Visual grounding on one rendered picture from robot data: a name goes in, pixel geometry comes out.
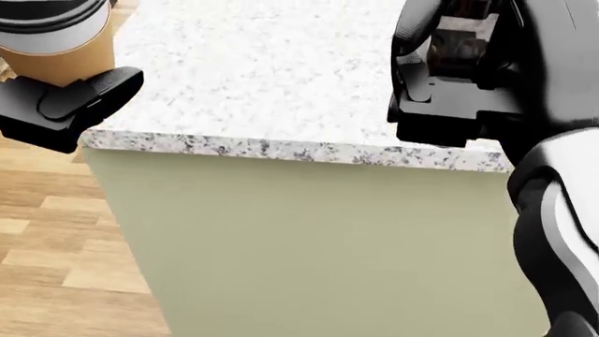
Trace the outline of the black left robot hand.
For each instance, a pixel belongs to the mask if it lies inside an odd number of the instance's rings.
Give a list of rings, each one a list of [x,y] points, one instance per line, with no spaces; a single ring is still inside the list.
[[[80,135],[119,111],[143,83],[143,71],[133,66],[121,66],[65,87],[25,77],[0,82],[0,134],[72,154]]]

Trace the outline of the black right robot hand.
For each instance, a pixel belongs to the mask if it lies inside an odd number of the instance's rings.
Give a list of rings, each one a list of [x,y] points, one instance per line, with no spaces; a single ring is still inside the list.
[[[399,139],[527,146],[547,134],[538,0],[406,0],[390,44]]]

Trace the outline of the brown paper coffee cup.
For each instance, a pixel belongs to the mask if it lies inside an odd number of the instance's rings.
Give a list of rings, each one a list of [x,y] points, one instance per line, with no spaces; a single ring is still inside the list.
[[[110,0],[0,0],[0,58],[67,86],[115,68]]]

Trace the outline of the granite top green counter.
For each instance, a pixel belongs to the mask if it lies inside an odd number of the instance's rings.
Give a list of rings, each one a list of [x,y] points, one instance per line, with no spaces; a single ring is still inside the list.
[[[172,337],[542,337],[495,142],[399,142],[405,0],[139,0],[83,137]]]

